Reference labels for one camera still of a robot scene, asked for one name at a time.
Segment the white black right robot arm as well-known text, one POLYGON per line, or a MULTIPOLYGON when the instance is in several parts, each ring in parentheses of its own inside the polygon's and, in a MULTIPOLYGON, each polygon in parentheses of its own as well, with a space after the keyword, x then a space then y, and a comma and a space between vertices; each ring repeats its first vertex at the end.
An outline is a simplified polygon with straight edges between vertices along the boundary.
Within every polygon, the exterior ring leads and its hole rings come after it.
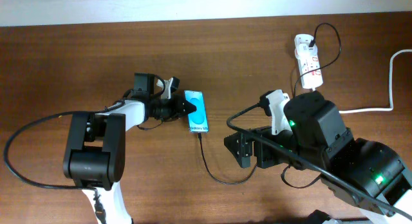
POLYGON ((318 91, 289 97, 280 89, 261 96, 258 107, 270 126, 243 129, 231 119, 225 147, 242 168, 279 164, 318 172, 335 197, 357 207, 373 223, 411 222, 411 171, 380 142, 355 138, 337 106, 318 91))

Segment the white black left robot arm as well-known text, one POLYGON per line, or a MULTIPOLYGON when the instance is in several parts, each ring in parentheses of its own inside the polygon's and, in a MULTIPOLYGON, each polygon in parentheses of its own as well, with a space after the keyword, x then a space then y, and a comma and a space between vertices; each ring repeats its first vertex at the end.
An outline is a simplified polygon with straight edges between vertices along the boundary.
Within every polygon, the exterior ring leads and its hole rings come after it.
POLYGON ((194 104, 174 94, 179 83, 176 77, 135 73, 133 88, 112 106, 73 114, 63 172, 87 196, 98 223, 133 222, 120 187, 126 132, 149 118, 165 122, 195 112, 194 104))

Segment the blue screen Galaxy smartphone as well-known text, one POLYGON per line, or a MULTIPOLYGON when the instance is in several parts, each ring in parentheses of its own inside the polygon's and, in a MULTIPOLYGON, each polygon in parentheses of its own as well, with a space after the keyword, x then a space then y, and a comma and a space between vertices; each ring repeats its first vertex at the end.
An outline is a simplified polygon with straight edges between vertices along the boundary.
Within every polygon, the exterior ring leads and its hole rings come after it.
POLYGON ((184 91, 185 99, 196 107, 196 111, 188 114, 189 131, 192 133, 207 133, 209 124, 205 110, 203 93, 201 91, 184 91))

